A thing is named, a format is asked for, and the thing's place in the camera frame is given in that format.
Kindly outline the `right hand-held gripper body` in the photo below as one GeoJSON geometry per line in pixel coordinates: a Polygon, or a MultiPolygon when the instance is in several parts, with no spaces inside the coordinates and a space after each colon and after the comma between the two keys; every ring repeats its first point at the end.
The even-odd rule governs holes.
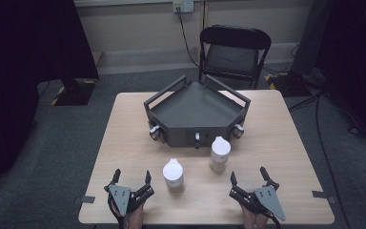
{"type": "Polygon", "coordinates": [[[252,192],[233,186],[229,196],[256,215],[271,213],[273,218],[279,218],[282,221],[286,219],[273,186],[256,188],[252,192]]]}

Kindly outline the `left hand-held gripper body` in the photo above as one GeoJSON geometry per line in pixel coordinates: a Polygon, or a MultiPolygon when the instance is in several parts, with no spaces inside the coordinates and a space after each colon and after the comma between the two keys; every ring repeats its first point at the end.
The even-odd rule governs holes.
{"type": "Polygon", "coordinates": [[[130,187],[116,184],[107,185],[104,189],[108,193],[109,208],[117,219],[132,213],[154,194],[152,186],[146,184],[137,191],[133,191],[130,187]]]}

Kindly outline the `white-lidded seasoning jar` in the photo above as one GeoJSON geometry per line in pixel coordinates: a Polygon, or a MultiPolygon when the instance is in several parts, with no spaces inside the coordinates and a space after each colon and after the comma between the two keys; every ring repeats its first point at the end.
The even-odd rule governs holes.
{"type": "Polygon", "coordinates": [[[217,136],[211,146],[211,169],[221,174],[226,168],[226,163],[228,162],[231,152],[231,144],[229,141],[224,139],[222,136],[217,136]]]}
{"type": "Polygon", "coordinates": [[[171,158],[162,170],[166,185],[172,191],[179,192],[184,184],[184,169],[176,158],[171,158]]]}

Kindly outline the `dark grey triangular tray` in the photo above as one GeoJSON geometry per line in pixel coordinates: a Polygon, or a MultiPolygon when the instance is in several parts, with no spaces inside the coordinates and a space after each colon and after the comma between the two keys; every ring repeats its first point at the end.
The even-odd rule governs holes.
{"type": "Polygon", "coordinates": [[[244,134],[251,99],[207,76],[182,76],[144,102],[149,135],[171,147],[209,147],[218,136],[229,141],[244,134]]]}

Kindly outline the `person's right hand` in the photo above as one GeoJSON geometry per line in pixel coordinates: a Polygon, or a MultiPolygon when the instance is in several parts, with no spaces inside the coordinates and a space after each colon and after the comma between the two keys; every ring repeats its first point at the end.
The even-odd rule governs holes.
{"type": "Polygon", "coordinates": [[[266,229],[268,217],[264,215],[256,215],[241,206],[243,216],[243,227],[244,229],[266,229]]]}

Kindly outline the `person's left hand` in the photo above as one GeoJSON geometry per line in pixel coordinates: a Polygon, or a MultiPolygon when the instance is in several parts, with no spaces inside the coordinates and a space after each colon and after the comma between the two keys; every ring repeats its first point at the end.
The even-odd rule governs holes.
{"type": "Polygon", "coordinates": [[[127,214],[122,219],[122,229],[142,229],[144,217],[144,205],[141,204],[132,213],[127,214]]]}

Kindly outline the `grey tape strip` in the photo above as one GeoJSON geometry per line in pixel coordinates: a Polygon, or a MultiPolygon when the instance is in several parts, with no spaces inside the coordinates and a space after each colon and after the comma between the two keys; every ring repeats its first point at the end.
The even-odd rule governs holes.
{"type": "Polygon", "coordinates": [[[312,191],[312,195],[314,198],[324,198],[328,201],[329,204],[337,204],[337,199],[335,196],[328,195],[324,191],[312,191]]]}
{"type": "Polygon", "coordinates": [[[94,203],[95,197],[92,196],[83,196],[83,197],[76,197],[73,200],[74,204],[81,204],[81,203],[94,203]]]}

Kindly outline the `black stand base striped tape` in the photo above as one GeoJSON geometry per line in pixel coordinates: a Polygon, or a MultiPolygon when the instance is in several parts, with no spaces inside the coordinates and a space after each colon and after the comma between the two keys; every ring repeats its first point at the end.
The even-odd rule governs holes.
{"type": "Polygon", "coordinates": [[[89,103],[95,80],[62,79],[63,87],[51,102],[52,106],[85,106],[89,103]]]}
{"type": "Polygon", "coordinates": [[[311,94],[302,76],[294,76],[291,73],[268,73],[265,80],[271,90],[280,91],[283,97],[311,94]]]}

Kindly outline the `black folding chair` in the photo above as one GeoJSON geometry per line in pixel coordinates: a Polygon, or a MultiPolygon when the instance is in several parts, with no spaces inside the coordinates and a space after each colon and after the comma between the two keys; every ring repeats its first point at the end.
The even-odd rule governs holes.
{"type": "Polygon", "coordinates": [[[244,80],[255,89],[272,45],[264,31],[212,25],[200,33],[198,80],[203,75],[244,80]]]}

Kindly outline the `dark curtain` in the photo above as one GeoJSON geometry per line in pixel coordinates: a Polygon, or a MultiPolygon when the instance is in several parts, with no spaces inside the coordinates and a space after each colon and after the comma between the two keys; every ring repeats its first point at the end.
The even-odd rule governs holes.
{"type": "Polygon", "coordinates": [[[317,65],[366,125],[366,0],[334,0],[317,65]]]}
{"type": "Polygon", "coordinates": [[[74,0],[0,0],[0,174],[28,137],[37,86],[97,77],[74,0]]]}

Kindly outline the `grey column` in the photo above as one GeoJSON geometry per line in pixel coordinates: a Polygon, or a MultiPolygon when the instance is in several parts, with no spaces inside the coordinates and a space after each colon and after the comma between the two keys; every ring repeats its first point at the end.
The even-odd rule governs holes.
{"type": "Polygon", "coordinates": [[[291,71],[310,74],[315,65],[334,0],[313,0],[291,71]]]}

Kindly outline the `white wall socket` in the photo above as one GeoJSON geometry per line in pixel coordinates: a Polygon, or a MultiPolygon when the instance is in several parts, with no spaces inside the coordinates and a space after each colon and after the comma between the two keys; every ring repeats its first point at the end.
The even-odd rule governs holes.
{"type": "Polygon", "coordinates": [[[174,13],[191,13],[194,11],[194,0],[173,0],[174,13]]]}

